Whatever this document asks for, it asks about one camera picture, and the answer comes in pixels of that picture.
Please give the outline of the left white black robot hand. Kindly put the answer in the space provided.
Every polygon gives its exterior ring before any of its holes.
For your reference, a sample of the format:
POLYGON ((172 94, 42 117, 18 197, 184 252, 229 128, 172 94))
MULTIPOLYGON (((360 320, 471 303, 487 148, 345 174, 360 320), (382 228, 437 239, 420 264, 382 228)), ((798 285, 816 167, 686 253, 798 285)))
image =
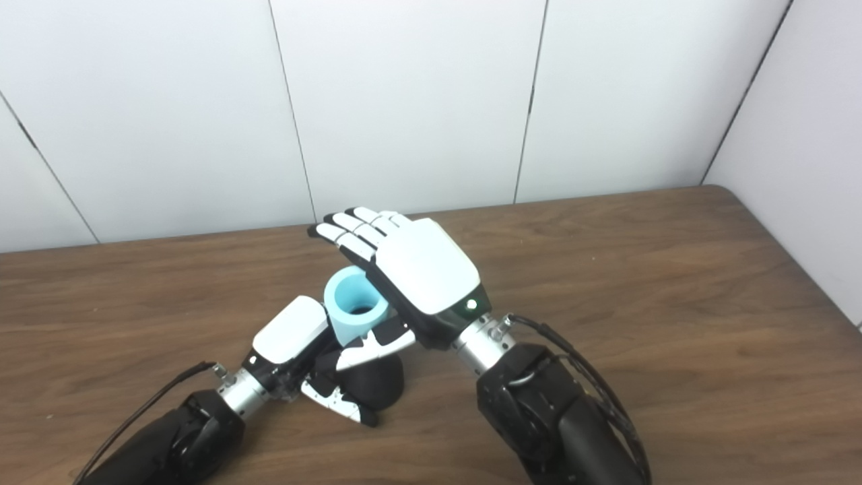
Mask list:
POLYGON ((304 394, 348 420, 378 426, 375 411, 345 392, 333 373, 315 368, 317 359, 337 346, 323 304, 298 296, 256 334, 235 382, 222 387, 222 396, 243 420, 270 400, 292 401, 304 394))

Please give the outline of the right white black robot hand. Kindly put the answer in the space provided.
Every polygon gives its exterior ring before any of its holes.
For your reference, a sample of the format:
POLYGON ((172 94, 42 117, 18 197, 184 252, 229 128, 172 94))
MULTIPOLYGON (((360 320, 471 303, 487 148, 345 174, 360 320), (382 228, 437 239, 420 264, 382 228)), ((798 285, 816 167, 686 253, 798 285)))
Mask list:
POLYGON ((307 233, 359 267, 400 318, 394 337, 371 331, 355 338, 340 353, 323 357, 322 369, 343 371, 414 343, 447 350, 492 310, 477 267, 433 219, 354 207, 326 215, 307 233))

